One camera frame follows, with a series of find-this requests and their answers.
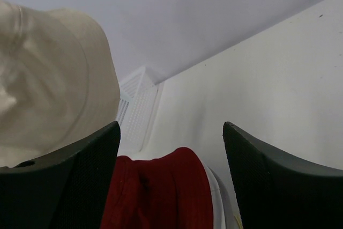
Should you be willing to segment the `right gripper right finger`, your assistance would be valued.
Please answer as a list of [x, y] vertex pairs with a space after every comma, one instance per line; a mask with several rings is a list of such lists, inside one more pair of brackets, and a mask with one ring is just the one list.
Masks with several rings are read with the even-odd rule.
[[223, 141], [244, 228], [342, 228], [342, 170], [296, 157], [230, 122]]

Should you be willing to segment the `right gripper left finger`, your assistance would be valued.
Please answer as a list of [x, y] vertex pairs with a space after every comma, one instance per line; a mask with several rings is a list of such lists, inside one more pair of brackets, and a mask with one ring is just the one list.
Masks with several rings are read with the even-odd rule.
[[121, 132], [117, 122], [1, 168], [1, 228], [99, 228]]

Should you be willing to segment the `white bucket hat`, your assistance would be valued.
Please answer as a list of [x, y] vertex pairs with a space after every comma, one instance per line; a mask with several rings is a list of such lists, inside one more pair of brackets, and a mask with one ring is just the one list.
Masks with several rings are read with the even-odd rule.
[[221, 179], [207, 165], [203, 165], [210, 185], [213, 206], [213, 228], [242, 228], [234, 216], [228, 191]]

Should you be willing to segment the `red bucket hat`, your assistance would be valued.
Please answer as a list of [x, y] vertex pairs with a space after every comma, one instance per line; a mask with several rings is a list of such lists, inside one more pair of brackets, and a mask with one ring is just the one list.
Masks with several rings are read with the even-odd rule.
[[187, 147], [152, 160], [116, 159], [101, 229], [213, 228], [210, 184]]

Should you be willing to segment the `beige bucket hat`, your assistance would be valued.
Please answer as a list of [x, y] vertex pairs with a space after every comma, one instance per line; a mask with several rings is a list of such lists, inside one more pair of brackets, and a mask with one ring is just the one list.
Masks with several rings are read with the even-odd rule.
[[89, 15], [1, 1], [1, 166], [15, 167], [116, 119], [108, 39]]

